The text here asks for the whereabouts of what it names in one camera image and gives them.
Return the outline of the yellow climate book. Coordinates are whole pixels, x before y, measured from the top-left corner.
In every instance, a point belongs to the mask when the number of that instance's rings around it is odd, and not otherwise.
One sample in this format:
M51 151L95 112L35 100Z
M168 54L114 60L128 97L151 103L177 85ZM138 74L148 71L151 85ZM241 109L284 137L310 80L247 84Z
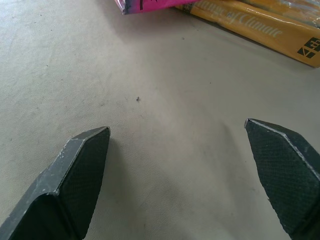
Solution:
M320 67L320 28L239 0L200 0L176 8L311 67Z

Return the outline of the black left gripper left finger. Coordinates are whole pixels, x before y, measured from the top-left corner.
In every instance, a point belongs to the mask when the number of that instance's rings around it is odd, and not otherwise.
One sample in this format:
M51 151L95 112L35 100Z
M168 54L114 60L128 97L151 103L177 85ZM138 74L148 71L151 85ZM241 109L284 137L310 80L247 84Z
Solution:
M83 240L104 176L110 128L70 138L0 226L0 240Z

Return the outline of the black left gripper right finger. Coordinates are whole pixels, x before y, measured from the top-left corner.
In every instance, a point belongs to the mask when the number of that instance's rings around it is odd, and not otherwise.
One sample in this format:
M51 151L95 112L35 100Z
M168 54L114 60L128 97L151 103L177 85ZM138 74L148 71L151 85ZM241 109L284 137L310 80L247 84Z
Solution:
M248 118L259 180L290 236L320 236L320 154L299 133Z

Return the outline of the pink book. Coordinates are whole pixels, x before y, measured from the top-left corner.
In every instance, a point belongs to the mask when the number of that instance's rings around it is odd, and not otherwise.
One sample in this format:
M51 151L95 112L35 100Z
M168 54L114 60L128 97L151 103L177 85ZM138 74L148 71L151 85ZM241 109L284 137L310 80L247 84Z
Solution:
M123 15L147 13L193 4L200 0L114 0Z

